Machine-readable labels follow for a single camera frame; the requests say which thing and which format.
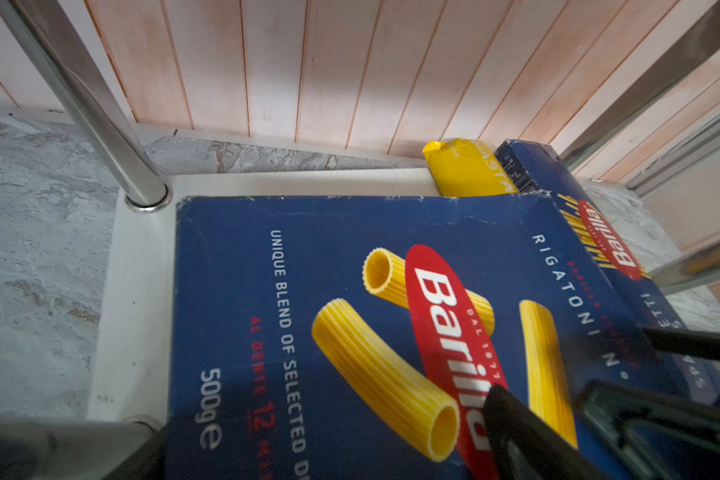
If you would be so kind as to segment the blue Barilla spaghetti box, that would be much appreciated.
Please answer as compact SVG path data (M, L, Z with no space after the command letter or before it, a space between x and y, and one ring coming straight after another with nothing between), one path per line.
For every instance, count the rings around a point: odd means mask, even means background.
M555 421L572 417L592 379L720 405L710 360L662 353L645 336L686 325L552 148L509 140L495 156L522 203L493 297L513 393Z

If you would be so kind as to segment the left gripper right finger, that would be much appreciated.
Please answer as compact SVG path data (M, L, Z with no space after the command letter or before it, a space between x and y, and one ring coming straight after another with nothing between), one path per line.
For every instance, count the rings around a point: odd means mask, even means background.
M501 479L607 477L504 387L491 388L483 415Z

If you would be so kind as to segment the blue Barilla pasta box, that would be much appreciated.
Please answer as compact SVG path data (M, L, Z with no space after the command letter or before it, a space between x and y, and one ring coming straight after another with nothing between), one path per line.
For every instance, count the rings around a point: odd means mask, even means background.
M624 479L593 380L689 392L547 194L177 208L169 479L493 479L494 388Z

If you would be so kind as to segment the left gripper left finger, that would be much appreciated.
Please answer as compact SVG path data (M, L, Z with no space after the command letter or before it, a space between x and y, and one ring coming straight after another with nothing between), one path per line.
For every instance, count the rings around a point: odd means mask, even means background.
M161 428L132 455L104 477L105 480L164 480L167 427Z

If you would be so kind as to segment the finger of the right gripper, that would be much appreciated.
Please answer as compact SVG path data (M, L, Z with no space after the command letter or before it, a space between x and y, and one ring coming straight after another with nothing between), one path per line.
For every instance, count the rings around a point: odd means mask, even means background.
M653 348L720 362L720 333L642 327Z
M637 479L720 479L720 407L593 380L576 408Z

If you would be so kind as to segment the yellow Pastatime spaghetti bag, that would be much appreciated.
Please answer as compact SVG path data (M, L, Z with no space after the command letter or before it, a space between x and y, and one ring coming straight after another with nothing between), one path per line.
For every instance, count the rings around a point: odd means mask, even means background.
M431 141L422 153L444 197L498 196L519 192L483 142L461 138Z

